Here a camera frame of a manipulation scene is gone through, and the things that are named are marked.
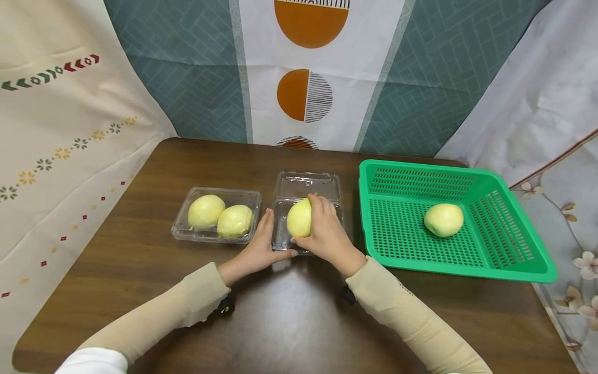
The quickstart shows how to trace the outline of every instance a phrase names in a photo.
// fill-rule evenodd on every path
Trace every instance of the chevron pattern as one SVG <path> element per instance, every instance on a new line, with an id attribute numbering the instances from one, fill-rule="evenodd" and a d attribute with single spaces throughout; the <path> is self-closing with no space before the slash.
<path id="1" fill-rule="evenodd" d="M 432 157 L 550 0 L 417 0 L 360 151 Z"/>
<path id="2" fill-rule="evenodd" d="M 135 72 L 183 138 L 247 142 L 226 0 L 105 0 Z"/>

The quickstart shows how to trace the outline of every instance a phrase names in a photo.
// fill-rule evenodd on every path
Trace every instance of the dark brown table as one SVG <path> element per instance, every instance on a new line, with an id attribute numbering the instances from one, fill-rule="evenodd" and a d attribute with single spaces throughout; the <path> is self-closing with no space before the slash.
<path id="1" fill-rule="evenodd" d="M 368 158 L 462 166 L 434 159 L 169 139 L 141 169 L 102 227 L 19 340 L 24 372 L 52 373 L 93 333 L 166 291 L 236 246 L 177 241 L 170 227 L 194 186 L 246 188 L 274 202 L 280 171 L 340 177 L 346 227 L 363 248 L 358 165 Z M 392 271 L 460 333 L 494 373 L 577 373 L 532 286 L 525 283 Z M 130 373 L 420 373 L 425 368 L 390 330 L 338 293 L 341 276 L 299 257 L 233 287 L 236 310 L 179 329 Z"/>

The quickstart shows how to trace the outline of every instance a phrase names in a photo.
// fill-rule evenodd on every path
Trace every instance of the open container lid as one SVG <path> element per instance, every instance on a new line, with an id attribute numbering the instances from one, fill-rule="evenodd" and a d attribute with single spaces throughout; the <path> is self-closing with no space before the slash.
<path id="1" fill-rule="evenodd" d="M 283 200 L 304 199 L 309 193 L 323 196 L 332 202 L 343 198 L 338 176 L 329 173 L 280 172 L 274 193 L 278 199 Z"/>

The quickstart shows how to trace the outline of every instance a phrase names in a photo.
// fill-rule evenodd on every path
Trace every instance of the curtain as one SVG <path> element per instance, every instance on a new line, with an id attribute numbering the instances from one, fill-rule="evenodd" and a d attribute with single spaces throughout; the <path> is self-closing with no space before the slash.
<path id="1" fill-rule="evenodd" d="M 579 370 L 598 373 L 598 3 L 542 10 L 437 154 L 500 174 L 559 269 L 536 285 Z"/>
<path id="2" fill-rule="evenodd" d="M 434 156 L 548 0 L 105 0 L 184 138 Z"/>
<path id="3" fill-rule="evenodd" d="M 0 372 L 174 128 L 101 0 L 0 2 Z"/>

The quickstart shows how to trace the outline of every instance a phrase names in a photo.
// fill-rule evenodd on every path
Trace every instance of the pear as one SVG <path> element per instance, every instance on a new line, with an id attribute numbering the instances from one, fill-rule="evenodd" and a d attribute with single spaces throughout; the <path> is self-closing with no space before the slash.
<path id="1" fill-rule="evenodd" d="M 205 195 L 195 200 L 189 207 L 187 223 L 192 229 L 212 227 L 225 208 L 224 201 L 216 195 Z"/>
<path id="2" fill-rule="evenodd" d="M 446 238 L 463 226 L 463 211 L 455 204 L 437 204 L 427 211 L 423 223 L 434 235 Z"/>
<path id="3" fill-rule="evenodd" d="M 286 216 L 286 229 L 296 238 L 306 238 L 312 233 L 312 203 L 303 199 L 291 207 Z"/>
<path id="4" fill-rule="evenodd" d="M 218 218 L 216 232 L 222 238 L 240 238 L 249 232 L 253 219 L 254 214 L 248 206 L 229 206 Z"/>

